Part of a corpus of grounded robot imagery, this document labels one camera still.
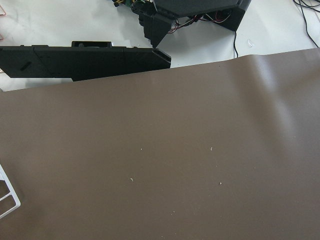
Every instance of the white speck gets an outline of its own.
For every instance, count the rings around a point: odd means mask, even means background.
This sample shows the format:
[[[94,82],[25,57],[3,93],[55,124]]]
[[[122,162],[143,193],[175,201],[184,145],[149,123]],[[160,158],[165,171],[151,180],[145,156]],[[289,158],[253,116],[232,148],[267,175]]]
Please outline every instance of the white speck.
[[[255,46],[250,39],[248,39],[248,45],[249,45],[249,48],[253,48]]]

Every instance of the brown mat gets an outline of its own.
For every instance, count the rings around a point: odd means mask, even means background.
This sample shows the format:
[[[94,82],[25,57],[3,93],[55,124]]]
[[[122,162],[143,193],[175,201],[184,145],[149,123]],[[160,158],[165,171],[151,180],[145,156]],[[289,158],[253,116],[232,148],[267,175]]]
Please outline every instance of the brown mat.
[[[320,50],[0,93],[1,240],[319,240]]]

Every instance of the rectangular slot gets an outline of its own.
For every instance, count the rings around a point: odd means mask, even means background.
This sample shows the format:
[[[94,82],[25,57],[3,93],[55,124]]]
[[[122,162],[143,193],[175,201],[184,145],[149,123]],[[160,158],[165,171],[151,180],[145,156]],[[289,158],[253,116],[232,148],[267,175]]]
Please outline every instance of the rectangular slot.
[[[0,180],[0,199],[10,193],[10,190],[5,181]]]
[[[3,214],[11,209],[13,209],[16,206],[16,202],[14,198],[9,195],[2,201],[0,201],[0,214]]]

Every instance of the white table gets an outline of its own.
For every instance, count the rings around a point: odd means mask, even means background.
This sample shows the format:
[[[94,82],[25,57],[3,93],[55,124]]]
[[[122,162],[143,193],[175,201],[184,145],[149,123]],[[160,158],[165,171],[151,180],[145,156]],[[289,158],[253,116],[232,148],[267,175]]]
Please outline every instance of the white table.
[[[72,41],[111,41],[114,45],[149,48],[138,15],[111,0],[0,0],[1,46],[71,46]],[[309,33],[320,44],[320,16],[305,10]],[[266,55],[315,47],[291,0],[252,0],[237,31],[240,56]],[[158,46],[172,57],[172,67],[229,60],[233,32],[210,22],[196,22],[167,35]],[[57,78],[9,78],[0,74],[4,91],[71,82]]]

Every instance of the electronic device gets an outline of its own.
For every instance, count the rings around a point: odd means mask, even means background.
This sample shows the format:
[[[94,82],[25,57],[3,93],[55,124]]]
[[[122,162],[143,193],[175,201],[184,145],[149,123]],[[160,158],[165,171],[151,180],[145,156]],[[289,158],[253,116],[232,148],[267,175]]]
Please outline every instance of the electronic device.
[[[113,0],[125,4],[139,15],[144,36],[156,48],[162,39],[177,29],[197,21],[209,21],[231,31],[237,31],[251,0]],[[189,17],[180,24],[180,18]]]
[[[73,81],[169,69],[159,49],[73,41],[71,47],[0,46],[0,69],[11,78],[71,78]]]

